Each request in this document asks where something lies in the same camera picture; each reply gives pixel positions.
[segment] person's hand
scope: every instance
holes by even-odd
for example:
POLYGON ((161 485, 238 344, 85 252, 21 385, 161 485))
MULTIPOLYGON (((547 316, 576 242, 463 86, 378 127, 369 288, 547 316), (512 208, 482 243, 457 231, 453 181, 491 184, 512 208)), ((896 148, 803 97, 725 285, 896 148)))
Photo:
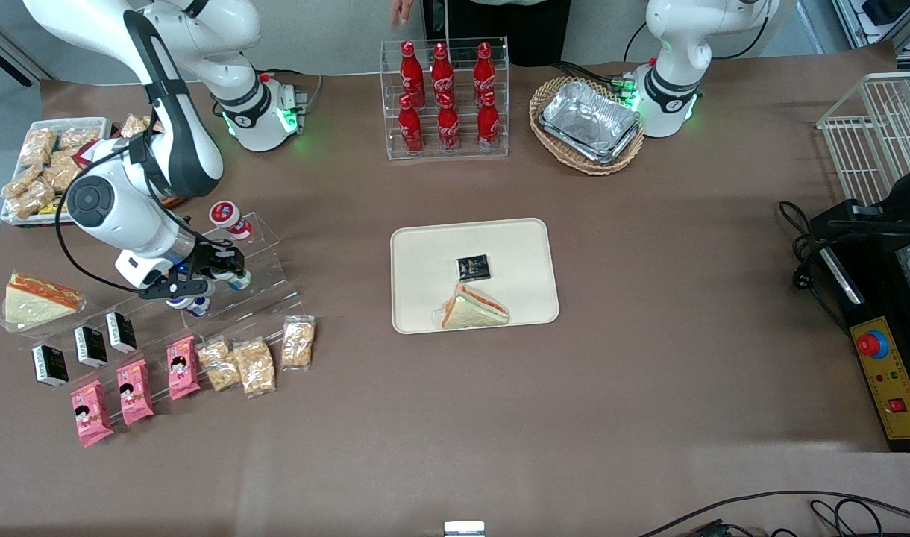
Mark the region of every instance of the person's hand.
POLYGON ((389 9, 389 21, 392 27, 398 26, 398 23, 408 24, 408 15, 412 13, 412 4, 415 0, 392 0, 392 7, 389 9))

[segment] white device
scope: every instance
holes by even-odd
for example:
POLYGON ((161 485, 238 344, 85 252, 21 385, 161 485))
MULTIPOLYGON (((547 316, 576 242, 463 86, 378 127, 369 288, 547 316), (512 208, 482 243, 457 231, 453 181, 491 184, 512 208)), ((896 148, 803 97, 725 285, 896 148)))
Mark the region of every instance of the white device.
POLYGON ((663 46, 653 65, 626 76, 635 79, 644 134, 673 135, 688 118, 714 59, 705 38, 759 27, 778 7, 779 0, 650 0, 647 27, 663 46))
POLYGON ((221 245, 206 242, 154 200, 206 196, 223 175, 223 159, 190 101, 176 59, 216 95, 240 126, 236 135, 244 146, 272 149, 291 134, 275 106, 285 88, 261 81, 239 54, 260 37, 253 5, 180 3, 156 2, 138 13, 124 0, 25 0, 34 19, 56 37, 130 67, 164 127, 163 135, 98 142, 92 161, 101 163, 64 193, 78 227, 123 251, 116 267, 144 298, 207 295, 213 282, 193 275, 245 272, 235 248, 217 256, 221 245), (178 273, 185 279, 178 280, 178 273))

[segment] pink snack package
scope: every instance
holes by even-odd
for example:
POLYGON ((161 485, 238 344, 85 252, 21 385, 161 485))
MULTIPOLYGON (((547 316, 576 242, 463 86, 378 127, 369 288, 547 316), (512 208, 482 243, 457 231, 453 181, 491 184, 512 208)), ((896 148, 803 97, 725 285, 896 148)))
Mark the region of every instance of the pink snack package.
POLYGON ((74 415, 77 415, 77 436, 80 436, 84 448, 113 434, 100 380, 94 380, 71 394, 70 402, 74 415))
POLYGON ((149 387, 148 377, 147 363, 144 360, 137 360, 117 370, 120 410, 124 413, 124 423, 127 425, 154 415, 154 393, 149 387))
POLYGON ((166 363, 169 364, 169 397, 172 400, 185 398, 200 389, 196 381, 196 349, 193 336, 185 337, 166 348, 166 363))

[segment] brown table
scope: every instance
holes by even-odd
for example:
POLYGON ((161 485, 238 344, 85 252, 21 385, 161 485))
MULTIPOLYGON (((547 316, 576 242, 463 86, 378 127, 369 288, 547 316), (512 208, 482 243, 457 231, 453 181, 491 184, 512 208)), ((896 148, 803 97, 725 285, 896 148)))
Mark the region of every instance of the brown table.
MULTIPOLYGON (((233 198, 277 231, 321 316, 315 368, 254 401, 200 394, 83 449, 66 391, 36 384, 27 342, 0 330, 0 535, 438 535, 482 519, 497 537, 630 536, 800 487, 910 507, 910 455, 885 452, 850 344, 791 288, 793 233, 774 216, 782 198, 811 214, 838 200, 812 123, 893 68, 888 47, 717 62, 681 133, 607 178, 561 166, 527 129, 545 69, 512 73, 506 160, 388 163, 376 76, 328 79, 306 136, 264 155, 202 113, 226 177, 185 212, 206 227, 213 199, 233 198), (550 231, 556 322, 394 332, 394 230, 529 216, 550 231)), ((135 87, 45 83, 43 98, 47 118, 145 110, 135 87)), ((113 274, 109 248, 67 235, 113 274)), ((50 229, 1 227, 0 294, 12 269, 114 299, 50 229)), ((814 527, 796 497, 713 515, 814 527)))

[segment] wicker basket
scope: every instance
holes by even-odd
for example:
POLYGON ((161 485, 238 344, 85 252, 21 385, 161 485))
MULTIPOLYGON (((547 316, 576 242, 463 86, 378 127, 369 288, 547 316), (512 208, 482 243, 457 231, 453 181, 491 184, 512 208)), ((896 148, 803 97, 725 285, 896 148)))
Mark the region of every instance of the wicker basket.
POLYGON ((537 136, 538 139, 541 140, 541 144, 543 144, 544 147, 547 147, 548 151, 551 152, 551 155, 554 155, 555 159, 559 160, 560 163, 565 164, 565 166, 570 166, 581 173, 586 173, 588 175, 609 175, 622 170, 625 166, 628 166, 628 163, 631 162, 637 155, 637 152, 640 151, 640 146, 644 143, 643 128, 637 130, 635 139, 632 139, 631 143, 629 143, 624 151, 618 155, 618 159, 615 159, 615 162, 605 166, 604 164, 592 162, 591 159, 578 153, 577 150, 571 148, 568 144, 565 144, 564 142, 561 142, 560 139, 544 132, 544 130, 541 129, 541 126, 538 125, 538 116, 541 115, 541 111, 547 106, 547 103, 551 102, 551 99, 557 95, 561 86, 574 81, 584 82, 598 91, 599 94, 608 96, 608 98, 615 98, 615 95, 613 95, 609 89, 604 88, 594 81, 586 81, 584 78, 561 76, 561 78, 554 78, 553 81, 545 82, 544 85, 541 85, 541 87, 538 88, 538 91, 534 92, 529 107, 527 107, 531 130, 534 131, 534 136, 537 136))

